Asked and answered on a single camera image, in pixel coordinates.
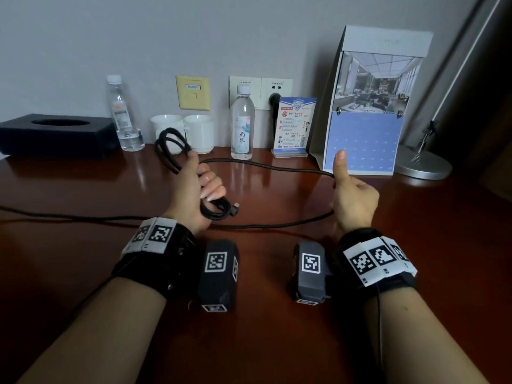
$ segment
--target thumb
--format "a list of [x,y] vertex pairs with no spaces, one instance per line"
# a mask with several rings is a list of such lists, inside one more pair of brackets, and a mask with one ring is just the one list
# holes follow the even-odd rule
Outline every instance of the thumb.
[[336,184],[342,184],[350,178],[347,168],[347,151],[344,149],[336,153],[332,164],[332,173],[336,179]]
[[189,151],[187,156],[187,161],[181,170],[196,175],[197,167],[199,166],[199,156],[192,150]]

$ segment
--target white mug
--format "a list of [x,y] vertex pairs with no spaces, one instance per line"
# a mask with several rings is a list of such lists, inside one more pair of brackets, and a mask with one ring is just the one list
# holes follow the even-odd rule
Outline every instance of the white mug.
[[214,148],[214,118],[210,115],[188,115],[184,118],[187,142],[198,154]]
[[[183,117],[180,115],[156,115],[151,117],[151,123],[155,128],[156,138],[160,136],[160,133],[167,128],[174,128],[181,133],[183,138],[186,140],[185,133],[185,124],[183,123]],[[178,138],[175,135],[167,135],[171,139],[177,140]],[[172,141],[166,142],[167,148],[171,154],[179,154],[181,152],[181,148],[178,147]]]

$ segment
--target forearm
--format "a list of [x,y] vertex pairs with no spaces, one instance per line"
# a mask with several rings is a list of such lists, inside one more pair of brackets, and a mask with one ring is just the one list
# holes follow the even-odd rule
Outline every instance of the forearm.
[[[376,298],[365,304],[364,312],[378,355]],[[413,288],[381,294],[381,345],[388,383],[487,383]]]
[[150,287],[113,279],[19,383],[134,383],[165,303]]

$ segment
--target reddish-brown desk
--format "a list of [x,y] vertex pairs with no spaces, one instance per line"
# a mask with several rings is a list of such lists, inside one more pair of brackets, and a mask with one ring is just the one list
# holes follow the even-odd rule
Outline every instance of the reddish-brown desk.
[[[204,158],[228,156],[228,148],[215,148]],[[255,150],[253,160],[316,167],[311,158],[274,160],[267,150]],[[328,177],[242,164],[212,168],[228,199],[241,204],[229,223],[280,223],[329,210]],[[154,216],[167,206],[172,178],[152,146],[105,161],[11,157],[0,161],[0,204],[43,213]],[[509,382],[512,205],[457,177],[423,186],[401,175],[368,181],[381,191],[374,225],[419,269],[428,304],[491,382]],[[169,303],[139,382],[352,382],[350,350],[330,303],[300,305],[285,291],[294,244],[329,235],[332,223],[206,232],[205,239],[238,244],[238,306],[208,314]],[[34,222],[0,212],[1,382],[14,382],[63,329],[70,310],[108,276],[138,222],[131,224]]]

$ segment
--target hand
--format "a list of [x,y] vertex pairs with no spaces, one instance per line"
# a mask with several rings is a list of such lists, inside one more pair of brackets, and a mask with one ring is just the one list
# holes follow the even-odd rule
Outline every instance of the hand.
[[345,150],[336,153],[332,171],[336,180],[333,209],[337,228],[341,230],[339,239],[345,233],[371,226],[379,193],[365,182],[349,176]]
[[201,214],[201,199],[206,199],[205,205],[215,210],[215,206],[208,201],[225,195],[222,180],[210,171],[207,164],[199,164],[197,154],[190,151],[185,165],[172,183],[170,206],[162,217],[175,219],[196,235],[208,228],[211,222]]

